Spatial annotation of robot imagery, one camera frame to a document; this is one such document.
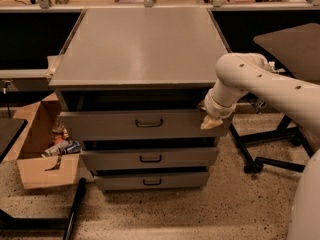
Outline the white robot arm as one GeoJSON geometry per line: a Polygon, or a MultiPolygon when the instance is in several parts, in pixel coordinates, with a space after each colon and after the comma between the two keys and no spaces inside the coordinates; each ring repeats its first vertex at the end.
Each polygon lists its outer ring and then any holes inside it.
{"type": "MultiPolygon", "coordinates": [[[[217,82],[200,102],[206,112],[202,129],[221,125],[234,112],[237,101],[252,93],[320,136],[319,85],[272,72],[267,59],[258,53],[225,54],[215,70],[217,82]]],[[[286,240],[320,240],[320,149],[300,177],[286,240]]]]}

